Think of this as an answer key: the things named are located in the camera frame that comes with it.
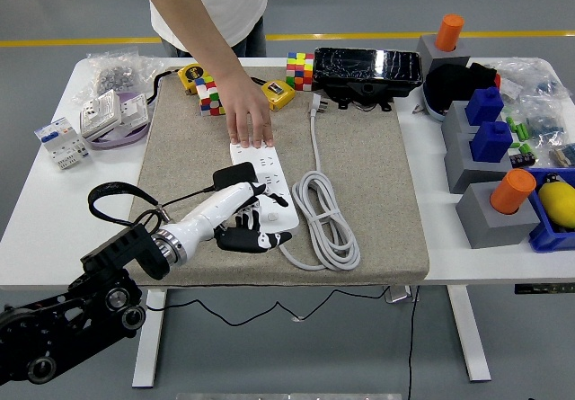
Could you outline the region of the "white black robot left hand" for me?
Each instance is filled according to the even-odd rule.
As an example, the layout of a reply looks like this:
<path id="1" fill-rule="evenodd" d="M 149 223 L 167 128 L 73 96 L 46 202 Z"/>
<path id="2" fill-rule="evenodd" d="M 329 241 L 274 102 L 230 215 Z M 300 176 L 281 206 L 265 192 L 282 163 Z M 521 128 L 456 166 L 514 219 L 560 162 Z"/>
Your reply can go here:
<path id="1" fill-rule="evenodd" d="M 291 239 L 298 226 L 289 197 L 265 183 L 240 182 L 216 191 L 181 221 L 161 227 L 153 239 L 166 260 L 180 266 L 203 241 L 215 239 L 231 252 L 265 253 Z"/>

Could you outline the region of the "person's right hand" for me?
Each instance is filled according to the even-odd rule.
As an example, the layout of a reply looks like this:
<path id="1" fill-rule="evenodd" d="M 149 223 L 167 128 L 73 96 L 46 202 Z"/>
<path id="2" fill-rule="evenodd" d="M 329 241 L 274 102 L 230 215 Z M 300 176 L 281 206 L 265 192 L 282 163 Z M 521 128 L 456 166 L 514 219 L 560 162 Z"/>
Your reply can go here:
<path id="1" fill-rule="evenodd" d="M 243 71 L 230 73 L 217 82 L 226 111 L 230 142 L 248 147 L 274 145 L 269 101 L 261 88 Z"/>

